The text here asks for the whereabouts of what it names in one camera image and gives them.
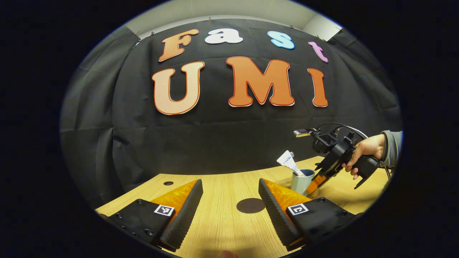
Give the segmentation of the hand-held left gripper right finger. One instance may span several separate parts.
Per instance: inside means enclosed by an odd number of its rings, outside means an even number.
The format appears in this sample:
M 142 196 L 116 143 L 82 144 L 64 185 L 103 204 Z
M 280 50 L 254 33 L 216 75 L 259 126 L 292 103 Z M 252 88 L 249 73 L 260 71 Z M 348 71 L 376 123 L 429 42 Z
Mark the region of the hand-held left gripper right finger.
M 287 251 L 323 242 L 359 218 L 327 198 L 310 199 L 264 178 L 259 195 Z

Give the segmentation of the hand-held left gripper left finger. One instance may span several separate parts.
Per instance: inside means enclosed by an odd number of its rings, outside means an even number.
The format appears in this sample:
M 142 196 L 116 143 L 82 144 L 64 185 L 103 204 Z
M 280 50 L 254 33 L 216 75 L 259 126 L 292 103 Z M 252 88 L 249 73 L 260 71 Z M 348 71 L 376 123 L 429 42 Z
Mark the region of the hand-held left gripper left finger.
M 108 216 L 108 223 L 156 248 L 181 248 L 203 194 L 193 180 L 153 200 L 136 199 Z

